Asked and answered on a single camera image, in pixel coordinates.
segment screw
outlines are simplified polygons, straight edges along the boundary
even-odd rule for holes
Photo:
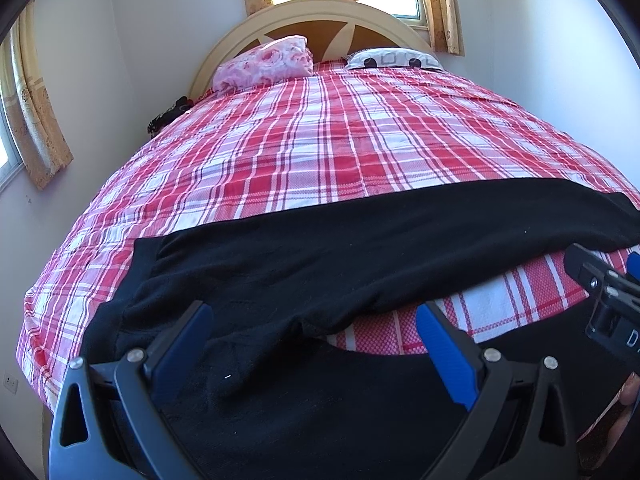
[[[78,370],[79,368],[82,368],[83,365],[84,359],[82,359],[81,357],[76,357],[75,359],[71,359],[71,361],[69,361],[69,368],[71,368],[72,370]]]
[[[545,357],[544,364],[546,368],[549,368],[549,370],[555,370],[558,368],[558,360],[555,357]]]
[[[145,351],[142,348],[134,348],[127,352],[127,361],[130,363],[139,363],[145,358]]]
[[[497,363],[502,358],[502,354],[495,348],[487,348],[484,351],[484,358],[490,363]]]

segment wall outlet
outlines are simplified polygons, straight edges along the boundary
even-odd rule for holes
[[[16,394],[18,391],[18,379],[14,376],[9,375],[7,373],[4,374],[4,387],[9,390],[12,394]]]

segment plaid bedspread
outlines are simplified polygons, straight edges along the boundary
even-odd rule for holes
[[[640,193],[609,162],[517,104],[450,73],[347,72],[203,99],[104,184],[24,300],[17,359],[54,408],[66,364],[127,272],[133,241],[206,222],[451,182],[567,178]],[[628,251],[607,255],[623,267]],[[484,340],[566,309],[584,292],[549,254],[438,304]],[[415,306],[357,319],[341,348],[424,352]]]

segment black fleece throw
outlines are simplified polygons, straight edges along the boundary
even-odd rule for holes
[[[121,358],[193,300],[216,327],[162,412],[215,479],[418,479],[464,411],[427,355],[372,356],[316,338],[357,315],[477,285],[578,242],[640,242],[622,194],[566,180],[450,184],[217,222],[136,241],[129,272],[88,326],[89,362]],[[584,302],[484,343],[507,358],[558,358],[578,434],[628,370],[584,336]]]

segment headboard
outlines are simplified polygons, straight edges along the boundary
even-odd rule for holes
[[[291,0],[252,14],[222,38],[207,56],[189,96],[207,89],[218,65],[245,50],[285,36],[301,34],[314,62],[377,46],[401,46],[431,52],[429,44],[397,18],[351,0]]]

